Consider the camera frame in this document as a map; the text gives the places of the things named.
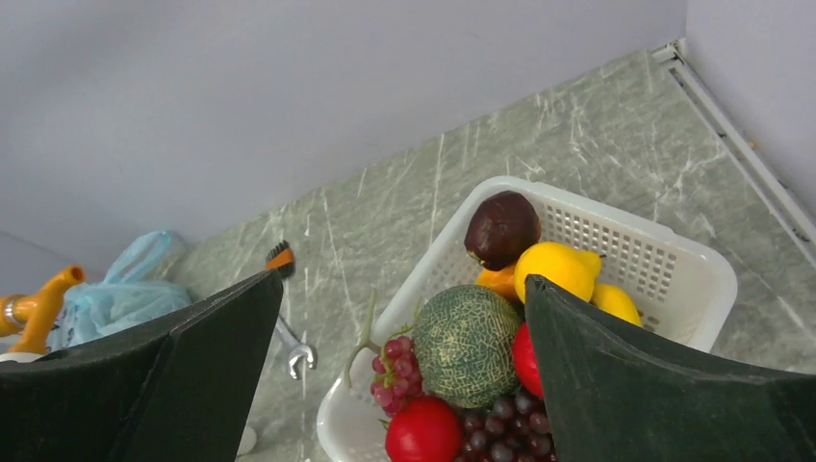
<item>grape bunch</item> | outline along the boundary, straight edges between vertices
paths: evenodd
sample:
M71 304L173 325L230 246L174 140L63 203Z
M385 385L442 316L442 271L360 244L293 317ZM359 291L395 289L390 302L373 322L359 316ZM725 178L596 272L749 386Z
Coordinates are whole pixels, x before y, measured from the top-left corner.
M544 403L524 388L498 398L486 415L467 411L454 462L557 462Z
M422 376L410 337L401 335L389 340L371 361L371 367L371 394L389 418L401 411L409 399L422 396Z

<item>tomato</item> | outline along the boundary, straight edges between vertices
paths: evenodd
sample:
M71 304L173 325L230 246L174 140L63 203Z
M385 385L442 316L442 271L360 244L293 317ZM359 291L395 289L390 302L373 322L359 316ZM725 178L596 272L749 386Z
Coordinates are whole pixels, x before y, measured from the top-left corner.
M391 419L385 451L393 462L450 462L463 438L459 417L446 402L419 397Z
M538 365L536 365L535 353L533 353L533 341L526 322L519 328L516 340L513 342L513 366L516 367L516 375L524 388L536 397L544 398L541 377L538 374Z

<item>basket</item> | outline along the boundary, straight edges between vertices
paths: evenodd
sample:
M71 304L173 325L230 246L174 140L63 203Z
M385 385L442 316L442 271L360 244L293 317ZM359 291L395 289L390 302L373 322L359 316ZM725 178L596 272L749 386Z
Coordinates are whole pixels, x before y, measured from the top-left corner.
M381 342L410 323L420 299L458 284L472 284L481 267L464 248L464 237L479 204L502 191L524 194L542 220L542 241L558 241L605 254L599 281L623 287L644 328L689 347L709 351L737 295L737 278L715 250L671 229L594 200L499 176L478 185L465 199L373 326ZM370 395L374 353L354 360L348 389L338 378L318 411L318 437L335 462L388 462L385 414Z

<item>wrench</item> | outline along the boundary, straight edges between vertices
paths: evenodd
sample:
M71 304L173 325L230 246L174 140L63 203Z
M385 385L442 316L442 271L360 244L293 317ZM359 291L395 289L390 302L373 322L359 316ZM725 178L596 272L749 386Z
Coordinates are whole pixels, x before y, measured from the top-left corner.
M293 379L300 380L300 373L296 369L300 358L306 358L306 364L309 366L309 369L314 369L318 366L318 358L315 355L315 350L311 346L297 340L280 316L278 316L278 322L275 323L275 335L278 336L283 346L289 351L289 375L291 375Z

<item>marble countertop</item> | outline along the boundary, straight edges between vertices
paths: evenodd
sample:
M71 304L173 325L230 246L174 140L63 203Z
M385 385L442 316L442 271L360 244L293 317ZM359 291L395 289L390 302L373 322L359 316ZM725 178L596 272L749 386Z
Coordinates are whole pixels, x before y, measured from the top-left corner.
M205 297L260 270L283 239L297 271L281 315L319 352L302 381L272 340L242 461L329 460L315 419L360 333L371 287L382 310L481 181L511 174L665 224L720 251L739 296L713 353L816 372L816 270L647 52L428 140L261 214L165 262L159 275Z

